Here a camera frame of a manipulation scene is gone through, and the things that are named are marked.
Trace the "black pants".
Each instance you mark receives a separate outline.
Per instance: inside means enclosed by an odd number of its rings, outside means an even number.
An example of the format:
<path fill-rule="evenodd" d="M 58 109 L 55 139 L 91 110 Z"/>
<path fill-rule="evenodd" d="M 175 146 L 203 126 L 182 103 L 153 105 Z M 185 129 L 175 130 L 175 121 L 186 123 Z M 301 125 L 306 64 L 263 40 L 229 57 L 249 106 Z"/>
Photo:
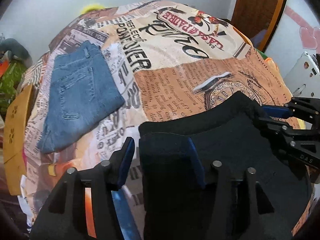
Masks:
<path fill-rule="evenodd" d="M 206 112 L 140 125 L 145 239 L 291 239 L 311 183 L 306 166 L 257 125 L 267 118 L 236 92 Z M 205 170 L 197 183 L 191 138 Z"/>

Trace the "white power strip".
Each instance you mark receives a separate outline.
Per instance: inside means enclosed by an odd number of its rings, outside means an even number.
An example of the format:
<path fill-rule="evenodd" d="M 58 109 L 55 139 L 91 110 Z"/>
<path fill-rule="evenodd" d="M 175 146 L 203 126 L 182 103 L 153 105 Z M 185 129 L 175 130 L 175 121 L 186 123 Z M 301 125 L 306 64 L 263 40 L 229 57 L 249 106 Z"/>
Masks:
<path fill-rule="evenodd" d="M 306 51 L 285 76 L 284 82 L 293 97 L 319 99 L 319 66 Z"/>

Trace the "folded blue jeans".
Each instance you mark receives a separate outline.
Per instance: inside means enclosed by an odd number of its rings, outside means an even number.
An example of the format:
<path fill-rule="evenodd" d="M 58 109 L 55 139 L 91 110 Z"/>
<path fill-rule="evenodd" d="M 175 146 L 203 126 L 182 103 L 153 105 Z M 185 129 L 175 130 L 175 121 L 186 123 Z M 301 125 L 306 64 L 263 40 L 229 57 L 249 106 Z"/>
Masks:
<path fill-rule="evenodd" d="M 76 51 L 58 55 L 38 149 L 43 154 L 63 150 L 124 102 L 98 46 L 85 41 Z"/>

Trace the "wooden door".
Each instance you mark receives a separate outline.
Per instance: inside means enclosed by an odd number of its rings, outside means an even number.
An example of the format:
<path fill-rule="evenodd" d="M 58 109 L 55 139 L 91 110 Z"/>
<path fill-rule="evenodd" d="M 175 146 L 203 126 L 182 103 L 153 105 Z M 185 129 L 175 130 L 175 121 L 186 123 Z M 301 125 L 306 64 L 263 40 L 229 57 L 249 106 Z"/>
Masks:
<path fill-rule="evenodd" d="M 231 24 L 264 52 L 280 21 L 286 0 L 236 0 Z"/>

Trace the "printed newspaper-pattern bedspread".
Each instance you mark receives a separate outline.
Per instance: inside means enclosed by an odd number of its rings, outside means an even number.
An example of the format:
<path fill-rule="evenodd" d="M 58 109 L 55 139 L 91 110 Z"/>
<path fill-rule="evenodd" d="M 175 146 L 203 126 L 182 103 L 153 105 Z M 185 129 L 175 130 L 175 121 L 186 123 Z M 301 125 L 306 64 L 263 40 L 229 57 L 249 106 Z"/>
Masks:
<path fill-rule="evenodd" d="M 77 142 L 43 154 L 37 147 L 48 113 L 58 55 L 89 41 L 98 46 L 124 104 Z M 240 92 L 284 106 L 291 93 L 227 22 L 170 1 L 89 12 L 63 29 L 43 56 L 46 68 L 25 128 L 31 239 L 145 239 L 139 127 L 206 112 Z M 127 137 L 135 153 L 125 184 L 108 182 L 112 153 Z"/>

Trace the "green patterned storage bag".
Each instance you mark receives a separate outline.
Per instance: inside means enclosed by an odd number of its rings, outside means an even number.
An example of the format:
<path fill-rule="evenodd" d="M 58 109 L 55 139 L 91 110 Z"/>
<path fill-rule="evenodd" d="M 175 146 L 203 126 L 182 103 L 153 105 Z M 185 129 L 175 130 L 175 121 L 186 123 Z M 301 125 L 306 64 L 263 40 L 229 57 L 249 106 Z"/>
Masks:
<path fill-rule="evenodd" d="M 1 77 L 1 116 L 6 116 L 9 105 L 14 101 L 17 87 L 26 66 L 18 60 L 12 60 Z"/>

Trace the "yellow foam headboard pad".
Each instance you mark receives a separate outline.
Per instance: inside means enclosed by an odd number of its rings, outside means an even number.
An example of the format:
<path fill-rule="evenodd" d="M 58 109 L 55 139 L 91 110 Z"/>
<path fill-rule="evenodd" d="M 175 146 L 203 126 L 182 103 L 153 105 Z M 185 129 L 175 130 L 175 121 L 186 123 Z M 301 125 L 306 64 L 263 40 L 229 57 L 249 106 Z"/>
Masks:
<path fill-rule="evenodd" d="M 83 15 L 83 14 L 86 14 L 86 13 L 89 13 L 89 12 L 92 12 L 92 11 L 102 10 L 102 9 L 105 9 L 105 6 L 103 6 L 102 4 L 92 3 L 92 4 L 84 6 L 81 9 L 80 14 Z"/>

